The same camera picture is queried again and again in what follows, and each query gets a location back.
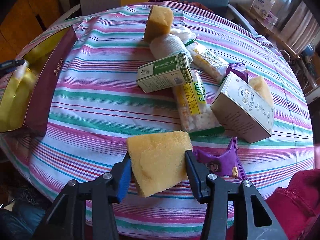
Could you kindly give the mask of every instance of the yellow logo on wrapper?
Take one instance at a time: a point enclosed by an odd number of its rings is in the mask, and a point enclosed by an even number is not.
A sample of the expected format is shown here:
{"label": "yellow logo on wrapper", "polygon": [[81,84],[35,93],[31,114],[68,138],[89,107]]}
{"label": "yellow logo on wrapper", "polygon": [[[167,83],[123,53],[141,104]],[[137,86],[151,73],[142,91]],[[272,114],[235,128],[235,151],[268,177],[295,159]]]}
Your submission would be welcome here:
{"label": "yellow logo on wrapper", "polygon": [[205,91],[202,83],[192,82],[183,85],[192,115],[201,114],[199,104],[205,104]]}

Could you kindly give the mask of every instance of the round table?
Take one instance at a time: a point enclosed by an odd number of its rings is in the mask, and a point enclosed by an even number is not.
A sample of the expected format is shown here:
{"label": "round table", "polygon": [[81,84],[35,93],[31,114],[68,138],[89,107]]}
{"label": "round table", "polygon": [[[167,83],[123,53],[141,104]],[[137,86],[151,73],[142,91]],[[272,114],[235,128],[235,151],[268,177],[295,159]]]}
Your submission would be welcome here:
{"label": "round table", "polygon": [[[170,89],[146,94],[136,85],[137,67],[154,60],[143,33],[153,4],[168,6],[175,25],[185,25],[198,40],[228,63],[244,62],[249,78],[262,75],[275,102],[273,135],[248,144],[238,154],[249,180],[264,198],[286,187],[298,170],[313,167],[313,136],[305,98],[289,65],[268,40],[199,8],[175,2],[144,3],[111,9],[55,25],[27,46],[73,25],[78,41],[65,60],[52,99],[43,138],[0,139],[15,167],[53,200],[70,179],[95,179],[110,171],[127,152],[126,138],[180,130]],[[210,103],[218,84],[202,72]],[[230,137],[191,136],[194,148],[221,154]],[[199,236],[206,205],[193,198],[188,181],[148,198],[134,181],[121,204],[114,205],[119,233],[144,239]],[[92,223],[87,202],[87,223]],[[233,222],[230,204],[228,224]]]}

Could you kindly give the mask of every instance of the curtain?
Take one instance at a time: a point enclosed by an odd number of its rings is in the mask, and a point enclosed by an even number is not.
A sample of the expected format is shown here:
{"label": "curtain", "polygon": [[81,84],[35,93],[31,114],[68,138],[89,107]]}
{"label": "curtain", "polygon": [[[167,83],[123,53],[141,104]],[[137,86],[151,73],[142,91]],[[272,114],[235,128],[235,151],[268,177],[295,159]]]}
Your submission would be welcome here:
{"label": "curtain", "polygon": [[301,2],[281,31],[281,37],[298,55],[320,32],[320,27],[304,2]]}

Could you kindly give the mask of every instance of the purple candy wrapper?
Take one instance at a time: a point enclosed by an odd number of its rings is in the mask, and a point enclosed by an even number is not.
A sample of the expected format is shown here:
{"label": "purple candy wrapper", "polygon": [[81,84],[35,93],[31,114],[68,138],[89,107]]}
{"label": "purple candy wrapper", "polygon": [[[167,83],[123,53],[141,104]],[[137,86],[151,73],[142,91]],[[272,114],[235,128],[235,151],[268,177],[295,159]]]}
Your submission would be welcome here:
{"label": "purple candy wrapper", "polygon": [[216,175],[229,176],[240,180],[247,179],[247,174],[238,157],[237,137],[233,137],[227,150],[220,156],[214,156],[202,150],[194,150],[198,162],[204,163]]}
{"label": "purple candy wrapper", "polygon": [[248,73],[247,73],[248,71],[247,71],[247,67],[243,62],[229,63],[228,68],[226,70],[226,76],[228,76],[230,72],[233,72],[243,81],[248,83]]}

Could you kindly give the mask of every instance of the green and white box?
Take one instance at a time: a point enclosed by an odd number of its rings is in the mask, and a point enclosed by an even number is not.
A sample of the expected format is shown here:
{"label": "green and white box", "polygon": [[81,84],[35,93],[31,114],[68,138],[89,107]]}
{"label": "green and white box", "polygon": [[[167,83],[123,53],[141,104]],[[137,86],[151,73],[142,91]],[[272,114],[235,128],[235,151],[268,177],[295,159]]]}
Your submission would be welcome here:
{"label": "green and white box", "polygon": [[146,93],[191,82],[190,62],[183,52],[138,68],[137,85]]}

